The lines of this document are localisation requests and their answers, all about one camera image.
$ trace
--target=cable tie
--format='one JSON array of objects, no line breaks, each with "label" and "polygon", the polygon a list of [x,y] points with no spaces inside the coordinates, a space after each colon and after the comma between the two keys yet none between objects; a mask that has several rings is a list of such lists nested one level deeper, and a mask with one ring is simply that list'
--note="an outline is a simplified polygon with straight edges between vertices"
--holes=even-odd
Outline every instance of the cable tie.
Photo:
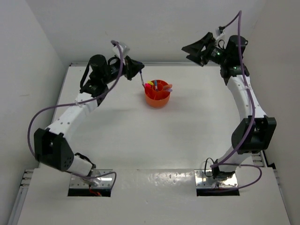
[{"label": "cable tie", "polygon": [[252,88],[249,86],[245,86],[245,90],[252,90]]},{"label": "cable tie", "polygon": [[75,100],[75,105],[76,105],[76,106],[79,106],[80,108],[82,108],[82,105],[79,104],[77,100]]}]

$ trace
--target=black joint housing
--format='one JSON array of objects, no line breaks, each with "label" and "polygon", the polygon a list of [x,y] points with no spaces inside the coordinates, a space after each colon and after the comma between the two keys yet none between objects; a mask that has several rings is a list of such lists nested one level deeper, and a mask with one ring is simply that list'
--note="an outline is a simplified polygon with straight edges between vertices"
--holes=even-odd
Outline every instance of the black joint housing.
[{"label": "black joint housing", "polygon": [[[232,147],[235,148],[243,138],[251,121],[251,116],[243,119],[232,134]],[[276,120],[274,117],[255,118],[255,123],[245,139],[244,143],[238,150],[238,154],[259,153],[266,150],[269,146],[271,138],[276,128]]]},{"label": "black joint housing", "polygon": [[74,160],[74,154],[63,134],[53,134],[49,129],[36,130],[34,149],[38,162],[62,172],[67,171]]}]

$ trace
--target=pen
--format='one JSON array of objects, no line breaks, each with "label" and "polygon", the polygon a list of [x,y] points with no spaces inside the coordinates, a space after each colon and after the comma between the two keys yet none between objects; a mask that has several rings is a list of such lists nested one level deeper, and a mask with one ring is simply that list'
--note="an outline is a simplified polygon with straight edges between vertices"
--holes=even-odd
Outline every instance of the pen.
[{"label": "pen", "polygon": [[158,82],[156,80],[154,81],[154,86],[155,86],[155,90],[158,91]]}]

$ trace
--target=red wire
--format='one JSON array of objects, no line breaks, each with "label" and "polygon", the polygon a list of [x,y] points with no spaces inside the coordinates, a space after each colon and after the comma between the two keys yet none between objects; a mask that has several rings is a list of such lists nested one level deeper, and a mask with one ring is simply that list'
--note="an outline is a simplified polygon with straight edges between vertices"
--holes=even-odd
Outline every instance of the red wire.
[{"label": "red wire", "polygon": [[94,192],[91,188],[89,188],[89,191],[90,191],[92,194],[95,194],[96,196],[100,196],[100,195],[101,195],[99,192]]}]

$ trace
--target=metal bracket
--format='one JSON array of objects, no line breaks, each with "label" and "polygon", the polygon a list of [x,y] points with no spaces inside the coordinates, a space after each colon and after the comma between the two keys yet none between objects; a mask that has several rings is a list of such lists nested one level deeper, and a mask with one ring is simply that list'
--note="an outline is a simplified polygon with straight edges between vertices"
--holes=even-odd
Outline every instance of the metal bracket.
[{"label": "metal bracket", "polygon": [[240,195],[235,174],[226,180],[213,179],[211,170],[206,170],[206,175],[204,170],[195,170],[197,196]]},{"label": "metal bracket", "polygon": [[[98,170],[94,169],[91,176],[103,175],[112,172],[112,170]],[[113,174],[105,177],[100,177],[92,180],[85,180],[78,176],[71,176],[68,196],[96,196],[90,192],[99,192],[101,196],[111,196],[111,186],[113,184]]]}]

